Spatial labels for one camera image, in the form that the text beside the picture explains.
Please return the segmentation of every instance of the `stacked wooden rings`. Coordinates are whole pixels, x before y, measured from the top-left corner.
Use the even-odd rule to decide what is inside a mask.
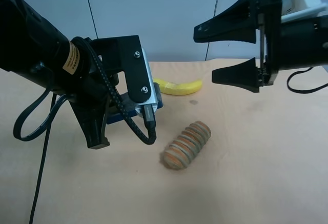
[[[175,170],[188,167],[210,137],[211,130],[206,124],[191,123],[164,151],[165,164]]]

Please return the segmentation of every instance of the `bolt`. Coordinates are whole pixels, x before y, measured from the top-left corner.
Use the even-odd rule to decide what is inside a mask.
[[[143,87],[143,88],[141,89],[141,91],[142,91],[142,93],[147,93],[147,92],[148,92],[148,88],[147,88],[147,87]]]
[[[134,57],[135,57],[135,58],[139,58],[139,57],[140,57],[140,52],[136,51],[136,52],[134,53]]]

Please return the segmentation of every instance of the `yellow banana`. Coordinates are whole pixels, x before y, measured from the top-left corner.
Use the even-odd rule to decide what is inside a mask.
[[[170,95],[188,95],[197,92],[201,86],[202,81],[196,80],[190,83],[175,84],[171,82],[166,82],[162,79],[153,78],[153,81],[159,84],[160,92]]]

